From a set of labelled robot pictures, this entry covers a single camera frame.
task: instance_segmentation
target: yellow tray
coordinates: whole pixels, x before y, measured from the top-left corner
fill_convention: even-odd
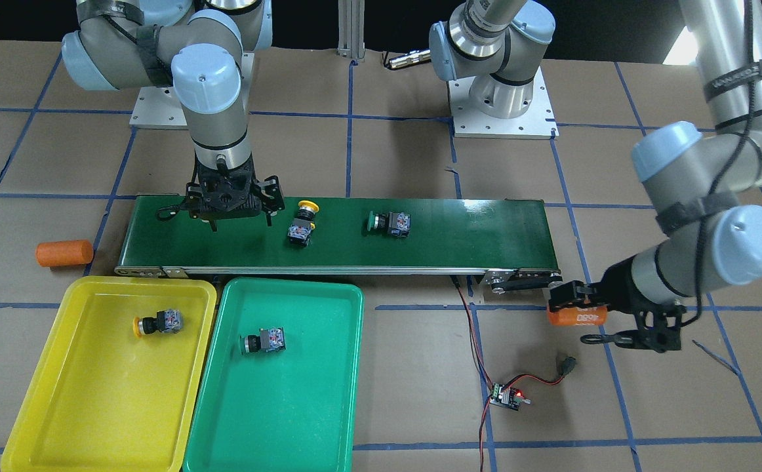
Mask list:
[[[3,472],[180,470],[215,313],[204,281],[84,277],[64,295],[7,442]],[[133,317],[176,308],[177,334]]]

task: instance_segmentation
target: orange roller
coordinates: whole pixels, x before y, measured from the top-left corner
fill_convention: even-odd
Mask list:
[[[40,243],[34,251],[42,267],[81,266],[92,260],[92,243],[86,239]]]
[[[606,307],[562,308],[557,313],[547,309],[547,319],[555,326],[602,325],[608,314]]]

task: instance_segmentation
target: white mounting plate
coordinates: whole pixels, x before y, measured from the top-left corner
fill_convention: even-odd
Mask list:
[[[448,96],[454,117],[454,135],[459,138],[515,138],[516,140],[549,140],[559,135],[550,96],[541,69],[533,79],[534,92],[526,113],[516,119],[497,119],[478,110],[468,98],[474,77],[449,81]]]
[[[241,62],[241,96],[244,106],[250,98],[253,60],[255,54],[244,53]],[[187,129],[186,117],[183,116],[174,87],[142,87],[136,104],[133,105],[130,125],[144,129]]]

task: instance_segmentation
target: green tray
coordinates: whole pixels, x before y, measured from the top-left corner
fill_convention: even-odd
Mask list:
[[[320,205],[306,248],[288,242],[299,198],[264,216],[208,224],[178,215],[160,222],[160,207],[180,197],[136,200],[118,275],[214,274],[483,275],[490,269],[558,272],[543,201],[314,198]],[[369,212],[408,212],[411,233],[397,239],[366,229]]]
[[[363,294],[356,286],[228,283],[195,405],[186,472],[351,470]],[[239,339],[284,328],[285,350]]]

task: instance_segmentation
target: yellow cap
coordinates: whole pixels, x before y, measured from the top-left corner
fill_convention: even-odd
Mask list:
[[[300,201],[299,206],[300,207],[306,207],[307,206],[307,207],[309,207],[311,209],[312,212],[315,212],[315,213],[320,211],[320,206],[317,206],[317,204],[314,203],[314,201],[311,201],[311,200],[302,200],[302,201]]]
[[[142,334],[139,332],[139,317],[135,317],[133,319],[133,335],[135,335],[137,338],[141,338]]]

